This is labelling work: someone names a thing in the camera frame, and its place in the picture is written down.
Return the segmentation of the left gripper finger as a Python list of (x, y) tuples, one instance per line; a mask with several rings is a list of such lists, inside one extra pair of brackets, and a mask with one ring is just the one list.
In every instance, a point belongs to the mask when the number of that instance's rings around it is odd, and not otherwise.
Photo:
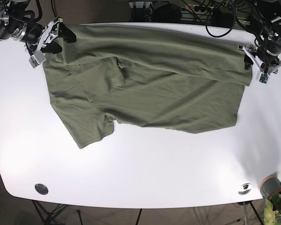
[(253, 61), (251, 58), (247, 55), (244, 56), (244, 69), (245, 70), (250, 70), (252, 68)]

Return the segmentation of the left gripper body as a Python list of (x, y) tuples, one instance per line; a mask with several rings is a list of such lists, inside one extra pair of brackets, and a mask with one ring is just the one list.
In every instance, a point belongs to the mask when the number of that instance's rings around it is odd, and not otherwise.
[(238, 45), (237, 49), (249, 56), (253, 61), (253, 65), (256, 65), (261, 72), (271, 75), (272, 73), (278, 73), (279, 68), (281, 68), (281, 60), (278, 56), (268, 54), (268, 52), (262, 51), (258, 46)]

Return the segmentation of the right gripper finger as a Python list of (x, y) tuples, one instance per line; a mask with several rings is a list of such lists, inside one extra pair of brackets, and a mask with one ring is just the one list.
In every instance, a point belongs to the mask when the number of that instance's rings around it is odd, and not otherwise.
[(41, 51), (43, 53), (57, 54), (62, 52), (62, 47), (58, 43), (48, 43), (46, 47), (42, 47)]
[(76, 35), (64, 24), (58, 24), (58, 37), (69, 44), (76, 42)]

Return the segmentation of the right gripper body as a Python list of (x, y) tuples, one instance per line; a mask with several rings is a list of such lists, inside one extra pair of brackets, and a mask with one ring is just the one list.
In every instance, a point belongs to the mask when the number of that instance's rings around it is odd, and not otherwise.
[(58, 38), (58, 24), (63, 23), (61, 17), (57, 17), (50, 21), (47, 26), (41, 26), (38, 23), (25, 23), (24, 42), (29, 55), (33, 55), (35, 51), (41, 51), (42, 47), (46, 47), (48, 43), (56, 43)]

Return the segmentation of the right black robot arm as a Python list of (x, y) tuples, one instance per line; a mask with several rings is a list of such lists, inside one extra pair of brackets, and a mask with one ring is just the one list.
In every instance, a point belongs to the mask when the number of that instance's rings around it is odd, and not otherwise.
[(40, 1), (36, 1), (37, 13), (27, 9), (29, 4), (29, 0), (0, 0), (0, 41), (12, 38), (23, 42), (30, 59), (39, 63), (46, 53), (62, 52), (56, 39), (62, 38), (69, 44), (76, 42), (76, 35), (62, 18), (56, 16), (43, 26), (39, 23), (43, 17)]

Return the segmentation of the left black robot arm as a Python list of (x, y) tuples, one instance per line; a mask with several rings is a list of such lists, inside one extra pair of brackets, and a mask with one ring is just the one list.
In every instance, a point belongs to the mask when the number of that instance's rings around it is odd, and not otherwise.
[(244, 68), (256, 64), (260, 82), (266, 83), (272, 73), (281, 67), (281, 1), (279, 0), (231, 0), (214, 2), (207, 11), (207, 21), (212, 26), (227, 28), (230, 33), (235, 25), (255, 36), (254, 44), (240, 46), (245, 52)]

